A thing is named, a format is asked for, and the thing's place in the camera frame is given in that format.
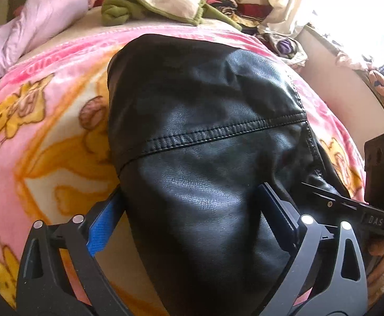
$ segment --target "white curtain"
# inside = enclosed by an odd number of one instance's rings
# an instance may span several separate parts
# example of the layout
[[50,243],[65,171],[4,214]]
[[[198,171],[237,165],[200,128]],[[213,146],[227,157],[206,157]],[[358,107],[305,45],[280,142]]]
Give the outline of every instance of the white curtain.
[[295,37],[309,22],[313,11],[313,0],[268,0],[272,12],[259,26],[260,31],[270,30]]

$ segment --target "leather jacket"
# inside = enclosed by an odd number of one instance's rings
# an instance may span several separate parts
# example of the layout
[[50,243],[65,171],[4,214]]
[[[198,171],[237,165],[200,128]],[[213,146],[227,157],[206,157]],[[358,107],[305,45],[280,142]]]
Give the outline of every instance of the leather jacket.
[[143,35],[108,69],[109,142],[142,262],[171,316],[251,315],[283,271],[253,195],[349,197],[285,69],[227,45]]

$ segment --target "pink blanket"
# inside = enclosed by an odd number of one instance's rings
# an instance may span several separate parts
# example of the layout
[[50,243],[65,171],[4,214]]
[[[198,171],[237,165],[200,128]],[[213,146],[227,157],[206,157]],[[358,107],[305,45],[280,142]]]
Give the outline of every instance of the pink blanket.
[[[109,31],[59,45],[14,66],[0,81],[0,294],[15,306],[16,278],[33,222],[64,223],[104,200],[118,183],[107,140],[107,66],[145,33],[218,42],[280,63],[294,81],[309,123],[353,198],[363,200],[362,159],[340,121],[258,39],[174,24]],[[68,253],[77,296],[87,302]],[[96,259],[136,316],[167,316],[134,246],[124,216]]]
[[0,78],[18,59],[88,11],[88,0],[27,0],[21,14],[0,27]]

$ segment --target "cartoon print blanket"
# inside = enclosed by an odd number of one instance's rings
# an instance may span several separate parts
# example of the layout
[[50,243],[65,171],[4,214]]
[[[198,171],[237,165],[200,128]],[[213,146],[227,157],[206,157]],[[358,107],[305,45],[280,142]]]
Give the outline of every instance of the cartoon print blanket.
[[[172,25],[115,30],[59,45],[14,66],[0,81],[0,294],[15,307],[16,279],[32,223],[64,223],[104,200],[118,183],[107,141],[107,66],[144,33],[218,42],[280,62],[256,38]],[[363,161],[348,132],[290,68],[309,123],[351,196],[363,200]],[[68,253],[77,297],[87,302]],[[167,315],[124,216],[96,258],[136,316]]]

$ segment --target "beige bed sheet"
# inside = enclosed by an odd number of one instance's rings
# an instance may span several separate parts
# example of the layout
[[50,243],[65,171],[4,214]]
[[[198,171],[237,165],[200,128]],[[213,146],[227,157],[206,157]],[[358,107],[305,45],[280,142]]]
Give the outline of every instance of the beige bed sheet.
[[[203,24],[199,25],[198,28],[210,28],[210,29],[239,32],[234,27],[219,20],[214,20],[214,19],[203,19],[203,20],[204,20]],[[50,39],[45,44],[37,47],[36,49],[32,50],[30,53],[27,53],[26,55],[21,57],[18,62],[20,63],[54,46],[63,44],[73,39],[82,38],[82,37],[90,36],[93,34],[108,32],[115,29],[130,29],[132,27],[151,26],[151,25],[152,26],[183,25],[185,27],[191,27],[192,29],[195,28],[195,26],[179,23],[173,20],[160,17],[160,16],[156,16],[154,18],[147,18],[146,20],[141,20],[141,21],[129,21],[124,25],[106,27],[101,24],[101,7],[96,7],[89,10],[82,19],[75,22],[71,27],[69,27],[62,33],[56,35],[54,38]]]

